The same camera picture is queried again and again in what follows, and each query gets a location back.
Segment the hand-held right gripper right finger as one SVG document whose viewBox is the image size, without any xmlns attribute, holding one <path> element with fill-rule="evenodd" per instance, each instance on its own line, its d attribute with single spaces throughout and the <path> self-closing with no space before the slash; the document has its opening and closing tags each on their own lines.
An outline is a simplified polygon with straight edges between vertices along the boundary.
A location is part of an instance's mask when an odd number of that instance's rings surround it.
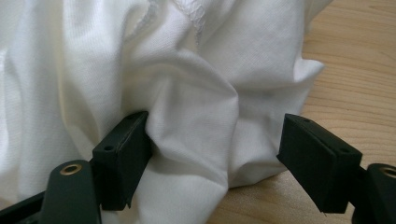
<svg viewBox="0 0 396 224">
<path fill-rule="evenodd" d="M 347 209 L 362 153 L 311 119 L 284 117 L 277 158 L 324 213 Z"/>
</svg>

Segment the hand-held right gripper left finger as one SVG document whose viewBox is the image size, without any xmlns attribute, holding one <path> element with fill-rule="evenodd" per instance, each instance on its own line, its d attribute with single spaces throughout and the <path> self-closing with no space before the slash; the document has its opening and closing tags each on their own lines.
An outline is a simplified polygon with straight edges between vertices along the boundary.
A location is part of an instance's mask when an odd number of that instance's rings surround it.
<svg viewBox="0 0 396 224">
<path fill-rule="evenodd" d="M 152 156 L 146 134 L 147 111 L 122 119 L 92 151 L 99 204 L 107 211 L 130 207 L 139 181 Z"/>
</svg>

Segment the white cloth garment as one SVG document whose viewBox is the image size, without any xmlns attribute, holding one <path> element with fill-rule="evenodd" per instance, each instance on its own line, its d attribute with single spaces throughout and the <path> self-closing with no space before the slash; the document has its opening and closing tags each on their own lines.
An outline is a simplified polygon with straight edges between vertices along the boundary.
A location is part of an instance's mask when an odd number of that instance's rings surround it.
<svg viewBox="0 0 396 224">
<path fill-rule="evenodd" d="M 283 118 L 322 70 L 304 34 L 331 1 L 0 0 L 0 202 L 146 110 L 153 157 L 105 223 L 204 224 L 228 189 L 283 171 Z"/>
</svg>

